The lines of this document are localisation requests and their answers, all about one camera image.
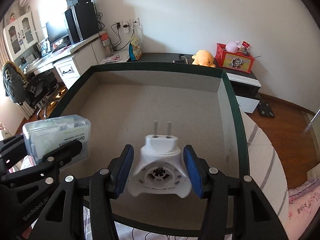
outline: black hair dryer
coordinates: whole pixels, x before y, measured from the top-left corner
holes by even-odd
[[[188,64],[187,58],[183,54],[179,54],[178,60],[173,60],[173,63],[182,63],[182,64]]]

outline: drawer handle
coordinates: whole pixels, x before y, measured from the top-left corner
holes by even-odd
[[[71,69],[69,69],[68,71],[62,71],[62,74],[67,74],[68,72],[72,71]]]

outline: red crate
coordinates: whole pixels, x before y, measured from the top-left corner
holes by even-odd
[[[245,56],[242,52],[231,53],[226,51],[226,45],[217,43],[217,54],[215,56],[219,67],[231,68],[246,73],[251,73],[254,58],[249,55]]]

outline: monitor screen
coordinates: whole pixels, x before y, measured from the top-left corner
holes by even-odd
[[[50,41],[50,44],[53,44],[60,39],[68,36],[63,17],[57,17],[50,22],[47,22],[45,25],[47,27],[48,39]]]

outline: panda picture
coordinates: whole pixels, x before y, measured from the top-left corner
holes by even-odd
[[[244,60],[239,58],[239,57],[235,57],[232,59],[231,63],[229,64],[230,67],[236,68],[236,69],[240,69],[242,67],[242,65],[244,64]]]

